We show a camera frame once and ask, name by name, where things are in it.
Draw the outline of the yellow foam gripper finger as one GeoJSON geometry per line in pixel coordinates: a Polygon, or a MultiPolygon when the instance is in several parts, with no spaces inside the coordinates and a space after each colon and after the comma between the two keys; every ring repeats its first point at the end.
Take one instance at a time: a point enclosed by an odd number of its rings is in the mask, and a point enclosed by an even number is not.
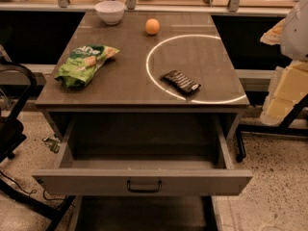
{"type": "Polygon", "coordinates": [[[278,66],[269,82],[269,94],[260,115],[266,125],[278,125],[308,94],[308,63],[292,61],[278,66]]]}

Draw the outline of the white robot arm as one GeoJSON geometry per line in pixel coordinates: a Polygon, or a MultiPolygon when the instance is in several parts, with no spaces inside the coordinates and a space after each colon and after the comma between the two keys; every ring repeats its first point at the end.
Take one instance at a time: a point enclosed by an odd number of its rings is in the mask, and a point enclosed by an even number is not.
{"type": "Polygon", "coordinates": [[[281,54],[292,60],[287,67],[275,69],[262,107],[261,121],[274,126],[308,94],[308,0],[299,0],[260,41],[279,44],[281,54]]]}

